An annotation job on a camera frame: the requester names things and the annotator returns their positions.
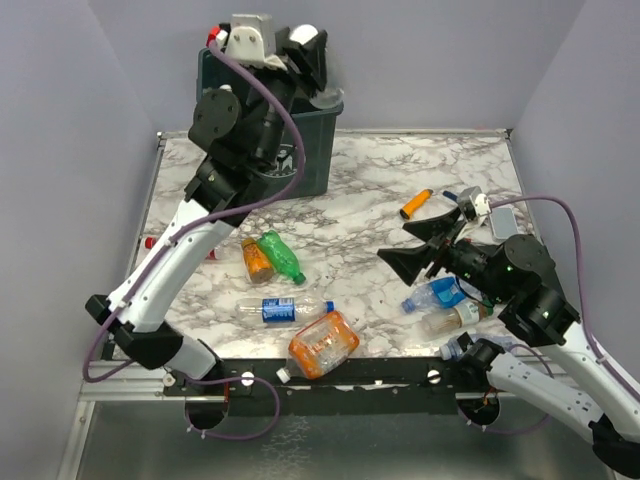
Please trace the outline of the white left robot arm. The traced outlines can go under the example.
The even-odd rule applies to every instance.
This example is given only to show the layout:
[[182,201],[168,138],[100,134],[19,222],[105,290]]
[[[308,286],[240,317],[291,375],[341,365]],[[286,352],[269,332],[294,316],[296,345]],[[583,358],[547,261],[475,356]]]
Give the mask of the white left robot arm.
[[249,213],[295,188],[294,182],[272,187],[264,172],[274,165],[284,135],[294,141],[298,164],[306,162],[291,109],[297,97],[315,99],[326,91],[327,44],[327,33],[311,25],[274,30],[260,17],[238,18],[211,35],[210,53],[247,90],[217,88],[199,99],[188,137],[204,159],[174,217],[118,288],[86,303],[100,335],[112,336],[130,362],[175,372],[202,395],[220,385],[219,356],[175,330],[166,313],[199,265]]

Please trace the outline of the clear glass-like jar bottle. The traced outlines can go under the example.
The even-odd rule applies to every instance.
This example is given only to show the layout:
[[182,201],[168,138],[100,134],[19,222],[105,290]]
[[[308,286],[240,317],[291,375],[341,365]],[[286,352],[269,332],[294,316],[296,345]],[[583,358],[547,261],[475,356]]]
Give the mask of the clear glass-like jar bottle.
[[[319,32],[320,30],[311,24],[301,24],[291,31],[289,39],[304,45]],[[311,105],[320,110],[338,106],[344,97],[344,74],[337,53],[330,44],[325,47],[325,65],[327,85],[323,91],[310,99]]]

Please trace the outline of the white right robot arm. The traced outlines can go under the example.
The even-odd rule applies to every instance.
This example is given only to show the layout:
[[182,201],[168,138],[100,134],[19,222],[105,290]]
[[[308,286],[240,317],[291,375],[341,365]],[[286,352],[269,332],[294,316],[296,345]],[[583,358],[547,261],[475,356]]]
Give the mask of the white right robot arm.
[[586,320],[556,289],[555,263],[532,235],[513,235],[493,250],[467,241],[468,231],[489,215],[489,205],[459,205],[436,218],[409,222],[404,230],[422,240],[414,248],[378,251],[406,284],[420,272],[445,270],[502,305],[499,319],[528,347],[560,366],[577,384],[568,387],[528,373],[514,355],[487,340],[473,344],[459,367],[461,383],[511,392],[560,420],[585,439],[615,472],[639,476],[639,383],[591,335]]

